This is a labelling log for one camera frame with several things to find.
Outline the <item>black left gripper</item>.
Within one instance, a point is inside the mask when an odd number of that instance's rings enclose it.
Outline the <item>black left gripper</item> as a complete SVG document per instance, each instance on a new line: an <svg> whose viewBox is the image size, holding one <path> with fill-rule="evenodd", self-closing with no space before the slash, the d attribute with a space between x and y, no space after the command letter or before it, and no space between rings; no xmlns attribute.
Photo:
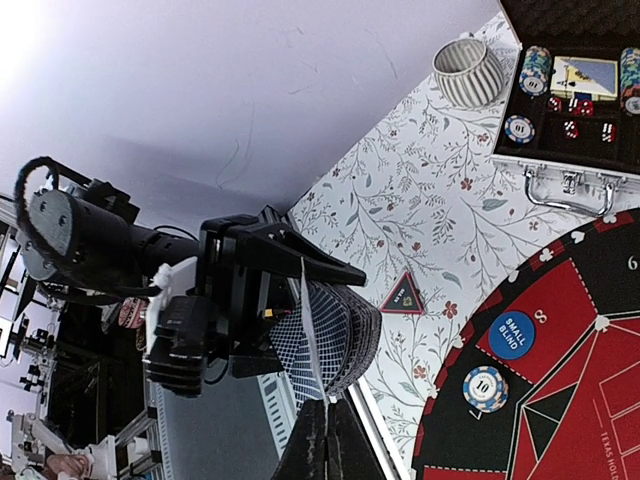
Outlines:
<svg viewBox="0 0 640 480"><path fill-rule="evenodd" d="M76 187L62 188L62 179ZM49 157L28 161L14 185L16 223L24 263L47 296L89 305L140 300L146 310L159 293L159 267L195 256L197 286L228 321L229 374L250 378L278 373L281 361L259 324L260 272L364 286L366 274L323 252L289 225L251 216L204 222L196 238L140 226L137 208L111 184L76 177Z"/></svg>

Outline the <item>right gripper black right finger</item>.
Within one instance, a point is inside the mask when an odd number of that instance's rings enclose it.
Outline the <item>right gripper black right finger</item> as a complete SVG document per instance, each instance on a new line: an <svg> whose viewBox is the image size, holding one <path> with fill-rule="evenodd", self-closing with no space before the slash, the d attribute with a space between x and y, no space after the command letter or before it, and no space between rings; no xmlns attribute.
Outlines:
<svg viewBox="0 0 640 480"><path fill-rule="evenodd" d="M366 432L346 400L328 407L327 478L383 480L386 478Z"/></svg>

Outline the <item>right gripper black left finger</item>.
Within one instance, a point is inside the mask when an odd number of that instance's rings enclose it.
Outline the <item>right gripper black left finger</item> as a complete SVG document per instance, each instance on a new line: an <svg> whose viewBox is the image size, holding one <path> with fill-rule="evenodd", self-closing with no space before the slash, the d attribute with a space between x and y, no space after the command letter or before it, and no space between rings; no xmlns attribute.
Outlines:
<svg viewBox="0 0 640 480"><path fill-rule="evenodd" d="M321 480L327 478L327 411L322 400L306 401L294 424L273 480Z"/></svg>

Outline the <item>single blue playing card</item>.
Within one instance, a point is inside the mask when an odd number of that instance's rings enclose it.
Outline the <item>single blue playing card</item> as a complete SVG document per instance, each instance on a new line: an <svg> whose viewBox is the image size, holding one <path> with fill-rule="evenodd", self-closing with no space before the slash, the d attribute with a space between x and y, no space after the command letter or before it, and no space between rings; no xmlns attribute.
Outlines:
<svg viewBox="0 0 640 480"><path fill-rule="evenodd" d="M322 400L325 409L328 409L330 401L325 391L324 382L322 378L322 370L320 364L320 356L318 352L317 340L315 335L315 329L313 324L313 312L311 307L311 300L309 294L309 287L306 277L306 265L303 259L300 260L301 277L300 277L300 304L301 304L301 319L303 330L307 339L309 348L309 363L312 372L313 379L318 387L320 399Z"/></svg>

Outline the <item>poker chip stack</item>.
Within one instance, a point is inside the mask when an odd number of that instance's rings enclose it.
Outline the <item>poker chip stack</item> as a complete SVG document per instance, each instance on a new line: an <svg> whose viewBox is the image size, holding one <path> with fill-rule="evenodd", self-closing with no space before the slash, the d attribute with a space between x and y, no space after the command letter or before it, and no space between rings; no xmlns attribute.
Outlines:
<svg viewBox="0 0 640 480"><path fill-rule="evenodd" d="M499 410L508 399L508 384L492 366L478 366L469 371L463 381L465 400L483 412Z"/></svg>

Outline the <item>blue small blind button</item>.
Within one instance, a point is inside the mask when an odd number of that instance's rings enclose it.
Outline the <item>blue small blind button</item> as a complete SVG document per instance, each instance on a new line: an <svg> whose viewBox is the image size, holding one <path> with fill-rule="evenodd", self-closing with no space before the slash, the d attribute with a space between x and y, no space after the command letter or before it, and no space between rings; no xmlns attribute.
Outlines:
<svg viewBox="0 0 640 480"><path fill-rule="evenodd" d="M524 357L533 347L536 328L531 318L519 311L507 311L492 323L488 342L493 353L503 360Z"/></svg>

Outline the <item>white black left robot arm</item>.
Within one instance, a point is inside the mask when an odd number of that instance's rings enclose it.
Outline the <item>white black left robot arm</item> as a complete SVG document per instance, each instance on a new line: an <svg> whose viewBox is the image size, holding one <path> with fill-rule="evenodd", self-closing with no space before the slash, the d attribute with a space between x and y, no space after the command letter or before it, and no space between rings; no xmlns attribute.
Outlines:
<svg viewBox="0 0 640 480"><path fill-rule="evenodd" d="M182 397L200 395L217 359L237 378L281 370L266 312L286 304L288 280L366 280L282 222L209 219L196 238L140 226L127 194L48 157L21 168L12 205L24 264L45 294L93 305L147 301L146 375Z"/></svg>

